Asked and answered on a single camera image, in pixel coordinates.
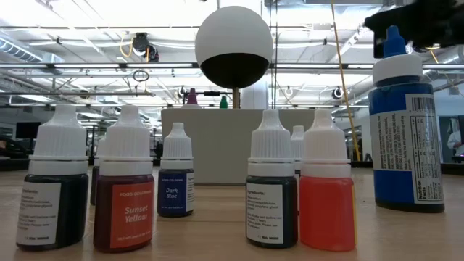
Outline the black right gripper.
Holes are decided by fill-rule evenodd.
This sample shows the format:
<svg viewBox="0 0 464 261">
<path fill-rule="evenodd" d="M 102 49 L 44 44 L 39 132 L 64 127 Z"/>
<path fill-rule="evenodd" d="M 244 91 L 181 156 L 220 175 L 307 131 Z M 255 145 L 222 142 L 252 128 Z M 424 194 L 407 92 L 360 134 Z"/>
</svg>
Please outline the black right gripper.
<svg viewBox="0 0 464 261">
<path fill-rule="evenodd" d="M 463 43 L 463 2 L 458 0 L 416 0 L 403 7 L 366 17 L 364 26 L 373 32 L 373 57 L 384 57 L 387 28 L 396 25 L 413 48 Z"/>
</svg>

